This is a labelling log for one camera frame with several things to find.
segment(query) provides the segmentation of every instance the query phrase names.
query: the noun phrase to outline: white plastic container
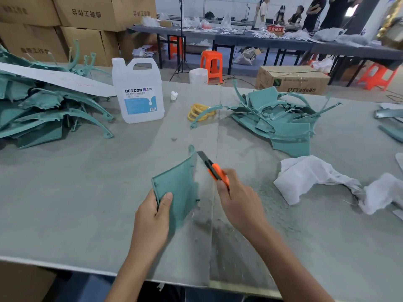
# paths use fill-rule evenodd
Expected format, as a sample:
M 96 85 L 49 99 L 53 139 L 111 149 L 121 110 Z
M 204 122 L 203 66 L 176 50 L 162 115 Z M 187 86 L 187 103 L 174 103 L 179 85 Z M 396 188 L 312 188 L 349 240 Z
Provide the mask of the white plastic container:
M 136 64 L 151 69 L 133 70 Z M 126 123 L 159 120 L 164 117 L 160 70 L 152 58 L 134 58 L 127 66 L 123 58 L 112 59 L 112 80 L 120 111 Z
M 197 68 L 189 71 L 189 81 L 191 84 L 207 85 L 208 84 L 208 70 L 204 68 Z

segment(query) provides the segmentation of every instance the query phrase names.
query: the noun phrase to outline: black shirt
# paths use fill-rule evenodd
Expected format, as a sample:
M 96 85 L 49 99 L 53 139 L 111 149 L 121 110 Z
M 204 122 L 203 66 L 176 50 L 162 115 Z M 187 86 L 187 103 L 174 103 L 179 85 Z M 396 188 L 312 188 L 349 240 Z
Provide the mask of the black shirt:
M 304 26 L 302 29 L 307 29 L 308 32 L 311 32 L 315 28 L 315 23 L 316 20 L 318 19 L 319 15 L 321 14 L 322 10 L 326 6 L 326 0 L 313 0 L 310 7 L 315 6 L 316 4 L 319 4 L 320 11 L 317 14 L 314 15 L 306 15 L 305 21 L 304 21 Z
M 320 26 L 323 29 L 331 27 L 340 27 L 347 13 L 347 9 L 354 3 L 354 0 L 334 0 L 330 3 L 330 7 L 325 19 Z
M 295 13 L 294 15 L 292 15 L 290 23 L 295 24 L 295 23 L 299 23 L 300 21 L 301 21 L 301 14 Z

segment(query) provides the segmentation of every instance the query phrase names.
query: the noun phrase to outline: right hand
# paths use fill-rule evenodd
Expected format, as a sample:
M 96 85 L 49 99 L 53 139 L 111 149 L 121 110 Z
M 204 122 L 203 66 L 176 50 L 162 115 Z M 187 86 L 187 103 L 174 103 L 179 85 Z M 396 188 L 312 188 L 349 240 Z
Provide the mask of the right hand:
M 249 186 L 243 185 L 234 169 L 223 169 L 229 179 L 229 191 L 225 183 L 217 181 L 221 205 L 229 222 L 245 237 L 256 227 L 267 224 L 262 201 Z

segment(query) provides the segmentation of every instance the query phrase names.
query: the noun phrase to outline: light stand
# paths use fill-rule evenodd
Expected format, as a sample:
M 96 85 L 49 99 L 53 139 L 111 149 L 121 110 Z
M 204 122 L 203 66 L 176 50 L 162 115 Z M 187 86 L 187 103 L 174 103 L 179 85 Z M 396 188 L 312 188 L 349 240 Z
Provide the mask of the light stand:
M 183 25 L 182 25 L 183 24 L 183 11 L 182 11 L 182 5 L 183 5 L 183 0 L 179 0 L 179 8 L 181 10 L 181 40 L 179 41 L 179 38 L 177 36 L 177 47 L 178 47 L 178 49 L 181 50 L 181 61 L 179 62 L 178 67 L 174 71 L 174 74 L 172 74 L 172 76 L 171 76 L 169 81 L 172 80 L 172 78 L 174 77 L 175 74 L 188 73 L 188 72 L 183 71 L 183 64 L 185 64 L 188 67 L 188 69 L 190 70 L 189 66 L 187 65 L 187 63 L 184 60 L 184 49 L 185 49 L 185 46 L 186 46 L 186 40 L 184 39 L 182 41 L 182 38 L 183 38 Z

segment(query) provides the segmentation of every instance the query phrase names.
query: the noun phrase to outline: yellow rubber band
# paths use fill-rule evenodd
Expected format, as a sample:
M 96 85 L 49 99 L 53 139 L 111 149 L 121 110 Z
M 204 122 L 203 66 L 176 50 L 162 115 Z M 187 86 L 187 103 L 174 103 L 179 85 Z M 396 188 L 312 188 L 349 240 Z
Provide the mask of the yellow rubber band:
M 206 105 L 202 105 L 202 104 L 198 104 L 198 103 L 193 104 L 193 105 L 191 106 L 191 109 L 190 109 L 188 115 L 187 115 L 187 119 L 188 119 L 189 121 L 192 121 L 192 122 L 193 122 L 193 121 L 195 120 L 195 118 L 196 118 L 200 113 L 202 113 L 204 110 L 206 110 L 206 109 L 208 109 L 208 108 L 209 108 L 209 106 L 206 106 Z M 215 110 L 214 110 L 214 111 L 211 111 L 211 112 L 209 112 L 209 113 L 206 113 L 204 116 L 202 116 L 201 118 L 198 119 L 198 122 L 204 121 L 204 120 L 208 119 L 209 116 L 214 116 L 215 114 L 216 114 L 216 111 L 215 111 Z

